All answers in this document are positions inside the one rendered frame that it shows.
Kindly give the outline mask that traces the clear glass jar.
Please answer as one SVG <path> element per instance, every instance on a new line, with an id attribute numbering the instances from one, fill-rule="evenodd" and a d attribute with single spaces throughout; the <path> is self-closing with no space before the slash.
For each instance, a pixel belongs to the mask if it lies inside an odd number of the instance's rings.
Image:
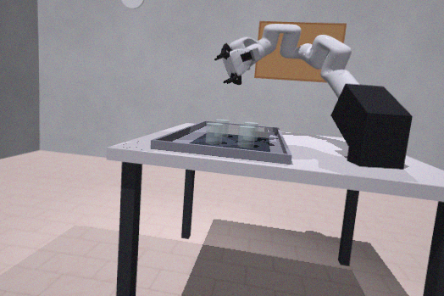
<path id="1" fill-rule="evenodd" d="M 256 127 L 254 141 L 257 141 L 257 139 L 258 139 L 258 123 L 255 123 L 255 122 L 244 122 L 244 126 L 254 126 L 254 127 Z"/>
<path id="2" fill-rule="evenodd" d="M 215 120 L 215 123 L 223 124 L 223 134 L 222 137 L 228 137 L 229 133 L 229 120 Z"/>
<path id="3" fill-rule="evenodd" d="M 206 142 L 207 144 L 222 144 L 223 124 L 207 123 Z"/>
<path id="4" fill-rule="evenodd" d="M 254 148 L 254 126 L 239 126 L 237 146 L 241 148 Z"/>

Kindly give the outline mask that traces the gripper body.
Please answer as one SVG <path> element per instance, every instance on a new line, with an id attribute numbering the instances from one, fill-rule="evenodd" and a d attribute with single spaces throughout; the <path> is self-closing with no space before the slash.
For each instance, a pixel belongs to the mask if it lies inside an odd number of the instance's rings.
<path id="1" fill-rule="evenodd" d="M 242 62 L 240 54 L 243 53 L 247 53 L 247 51 L 245 51 L 244 49 L 236 49 L 230 51 L 230 58 L 227 58 L 227 60 L 222 58 L 229 77 L 231 75 L 231 72 L 233 74 L 236 73 L 238 76 L 240 76 L 245 73 L 250 67 L 252 60 Z"/>

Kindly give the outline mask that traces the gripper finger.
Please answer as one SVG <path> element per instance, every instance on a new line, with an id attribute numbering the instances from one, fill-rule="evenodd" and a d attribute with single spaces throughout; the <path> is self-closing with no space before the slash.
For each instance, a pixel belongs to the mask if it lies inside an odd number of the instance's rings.
<path id="1" fill-rule="evenodd" d="M 228 51 L 228 53 L 226 52 L 226 50 Z M 233 51 L 230 46 L 226 43 L 224 44 L 223 48 L 221 49 L 221 53 L 217 56 L 216 59 L 214 60 L 218 60 L 218 59 L 227 59 L 230 57 L 230 51 Z M 226 57 L 225 57 L 226 56 Z"/>
<path id="2" fill-rule="evenodd" d="M 233 74 L 231 72 L 230 78 L 224 81 L 224 83 L 226 83 L 226 82 L 227 82 L 227 84 L 233 82 L 234 84 L 241 85 L 241 75 L 238 76 L 236 73 Z"/>

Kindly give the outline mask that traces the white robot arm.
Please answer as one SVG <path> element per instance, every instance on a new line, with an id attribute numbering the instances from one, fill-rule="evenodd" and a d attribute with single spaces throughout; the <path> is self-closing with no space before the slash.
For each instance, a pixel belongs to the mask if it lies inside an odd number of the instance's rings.
<path id="1" fill-rule="evenodd" d="M 247 53 L 240 54 L 242 62 L 252 60 L 250 67 L 266 55 L 274 52 L 280 33 L 284 33 L 280 45 L 280 55 L 288 59 L 302 59 L 317 70 L 339 98 L 345 84 L 358 84 L 351 73 L 345 70 L 352 50 L 349 46 L 327 35 L 316 36 L 312 44 L 304 44 L 297 48 L 301 35 L 298 25 L 271 24 L 264 27 L 262 40 L 255 41 L 243 37 L 232 42 L 232 50 L 244 49 Z M 327 55 L 327 56 L 326 56 Z M 334 71 L 333 71 L 334 70 Z"/>

